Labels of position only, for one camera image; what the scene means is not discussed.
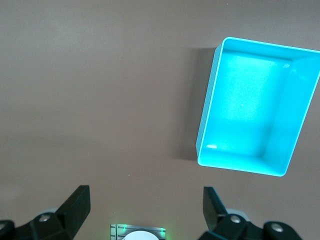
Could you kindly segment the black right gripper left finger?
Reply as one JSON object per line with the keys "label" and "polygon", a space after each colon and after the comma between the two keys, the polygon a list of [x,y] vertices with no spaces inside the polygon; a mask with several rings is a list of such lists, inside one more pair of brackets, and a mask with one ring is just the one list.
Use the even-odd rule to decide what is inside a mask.
{"label": "black right gripper left finger", "polygon": [[55,211],[37,215],[19,227],[0,221],[2,240],[73,240],[91,211],[88,185],[80,185]]}

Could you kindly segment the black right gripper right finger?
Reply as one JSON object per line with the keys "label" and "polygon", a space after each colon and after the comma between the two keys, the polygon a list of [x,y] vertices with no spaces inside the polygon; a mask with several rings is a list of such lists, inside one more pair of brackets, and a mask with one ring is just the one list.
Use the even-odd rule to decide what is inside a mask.
{"label": "black right gripper right finger", "polygon": [[288,224],[267,221],[260,228],[236,213],[228,213],[213,187],[203,188],[202,212],[208,230],[200,240],[300,240]]}

